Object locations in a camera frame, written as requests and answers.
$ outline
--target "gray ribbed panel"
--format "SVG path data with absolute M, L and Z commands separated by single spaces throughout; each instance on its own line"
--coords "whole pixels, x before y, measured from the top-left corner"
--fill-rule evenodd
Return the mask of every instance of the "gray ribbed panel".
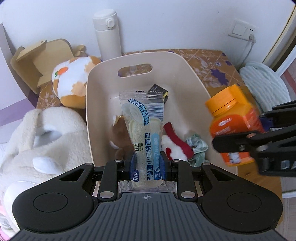
M 20 231 L 11 241 L 283 241 L 274 230 L 235 234 L 210 223 L 195 203 L 182 202 L 173 193 L 123 193 L 102 203 L 84 224 L 59 234 Z

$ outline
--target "purple stripe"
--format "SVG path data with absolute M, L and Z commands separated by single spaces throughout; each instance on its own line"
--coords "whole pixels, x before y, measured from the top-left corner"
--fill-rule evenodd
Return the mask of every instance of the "purple stripe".
M 23 119 L 24 115 L 35 109 L 31 102 L 26 98 L 0 110 L 0 126 Z
M 27 98 L 31 102 L 31 104 L 36 108 L 37 101 L 38 101 L 38 95 L 36 95 L 33 91 L 30 90 Z

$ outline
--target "beige plastic bin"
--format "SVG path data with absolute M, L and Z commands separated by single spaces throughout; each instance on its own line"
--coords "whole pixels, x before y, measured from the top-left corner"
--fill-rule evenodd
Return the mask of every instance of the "beige plastic bin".
M 148 73 L 119 77 L 118 70 L 128 66 L 151 64 Z M 135 53 L 99 63 L 89 74 L 86 91 L 86 117 L 91 154 L 96 166 L 114 159 L 109 144 L 109 131 L 114 115 L 121 115 L 119 92 L 149 90 L 157 84 L 168 90 L 164 124 L 172 122 L 176 134 L 183 140 L 198 133 L 207 142 L 206 158 L 211 163 L 237 174 L 228 167 L 212 145 L 209 126 L 212 117 L 205 107 L 210 98 L 206 88 L 190 65 L 171 52 Z

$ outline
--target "plush toy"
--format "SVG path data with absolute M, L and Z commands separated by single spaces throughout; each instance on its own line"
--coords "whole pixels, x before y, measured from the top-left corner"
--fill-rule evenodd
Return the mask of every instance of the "plush toy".
M 169 160 L 178 159 L 187 161 L 191 159 L 194 155 L 193 150 L 176 135 L 171 122 L 166 123 L 163 128 L 166 135 L 162 136 L 161 149 L 165 151 Z
M 124 160 L 127 154 L 133 151 L 133 144 L 128 135 L 123 115 L 113 117 L 113 126 L 110 130 L 110 145 L 117 149 L 115 159 Z
M 19 231 L 12 204 L 21 192 L 86 162 L 92 162 L 87 128 L 77 112 L 66 107 L 29 111 L 0 163 L 0 200 L 11 231 Z
M 75 57 L 54 68 L 52 89 L 64 106 L 85 108 L 87 78 L 92 68 L 100 62 L 94 56 Z

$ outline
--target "table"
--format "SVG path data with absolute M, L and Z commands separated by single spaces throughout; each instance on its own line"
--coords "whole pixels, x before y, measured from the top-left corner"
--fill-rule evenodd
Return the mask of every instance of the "table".
M 247 99 L 256 106 L 255 100 L 249 89 L 246 87 L 235 67 L 222 51 L 202 49 L 165 49 L 147 51 L 172 51 L 181 55 L 198 75 L 211 96 L 214 96 L 227 86 L 237 84 Z M 143 73 L 147 72 L 147 69 L 149 69 L 149 65 L 141 65 L 137 68 L 127 69 L 126 74 Z M 37 108 L 45 109 L 60 105 L 61 103 L 59 99 L 52 91 L 52 82 L 41 86 Z M 78 112 L 82 117 L 85 117 L 85 110 L 79 110 Z M 259 175 L 255 163 L 238 166 L 238 175 L 274 192 L 282 200 L 280 178 Z

